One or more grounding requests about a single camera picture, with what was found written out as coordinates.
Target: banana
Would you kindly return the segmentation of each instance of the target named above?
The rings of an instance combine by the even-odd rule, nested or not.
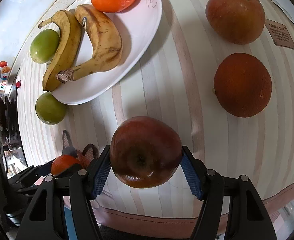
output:
[[[83,4],[77,6],[75,16],[90,38],[93,56],[83,64],[60,71],[57,79],[62,83],[111,70],[117,66],[122,54],[121,36],[114,23],[103,12],[92,5]]]
[[[41,22],[38,28],[55,23],[60,29],[60,43],[58,49],[43,76],[43,90],[53,91],[61,85],[56,75],[61,70],[71,67],[80,43],[81,26],[74,14],[69,11],[58,11],[52,18]]]

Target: banana stem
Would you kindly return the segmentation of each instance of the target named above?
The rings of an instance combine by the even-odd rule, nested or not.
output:
[[[53,20],[52,18],[49,18],[48,20],[45,20],[45,21],[42,21],[39,25],[38,25],[38,28],[41,29],[42,27],[46,26],[47,24],[50,24],[52,23]]]
[[[72,81],[74,80],[72,74],[75,72],[76,70],[73,70],[73,69],[68,69],[68,70],[65,70],[65,71],[60,71],[57,75],[56,75],[56,78],[62,82],[63,84],[65,84],[67,81]]]

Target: blue gripper pad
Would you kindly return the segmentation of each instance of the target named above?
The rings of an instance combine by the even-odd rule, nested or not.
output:
[[[180,163],[182,170],[186,176],[189,188],[191,190],[192,195],[195,195],[197,199],[201,199],[203,192],[201,190],[201,184],[199,177],[194,170],[193,166],[191,165],[190,160],[188,159],[187,155],[184,153],[181,163]]]
[[[96,199],[97,196],[100,195],[103,191],[110,169],[111,164],[108,154],[107,157],[103,160],[102,165],[100,166],[100,169],[94,178],[94,190],[92,192],[92,197],[94,197],[94,199]]]

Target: sticker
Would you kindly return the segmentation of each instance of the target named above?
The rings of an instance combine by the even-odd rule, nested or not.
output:
[[[266,19],[265,25],[275,45],[294,49],[294,42],[283,24]]]

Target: screw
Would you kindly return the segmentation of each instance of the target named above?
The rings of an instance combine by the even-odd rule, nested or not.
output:
[[[45,181],[49,182],[53,179],[53,176],[52,175],[48,175],[45,177]]]
[[[207,170],[207,174],[210,176],[213,176],[216,174],[216,172],[214,170],[209,169],[209,170]]]
[[[249,178],[248,178],[246,175],[241,175],[241,176],[240,176],[240,179],[241,179],[242,181],[248,181],[248,180],[249,180]]]
[[[78,175],[79,175],[79,176],[84,176],[86,173],[87,173],[86,170],[79,170],[79,171],[78,171]]]

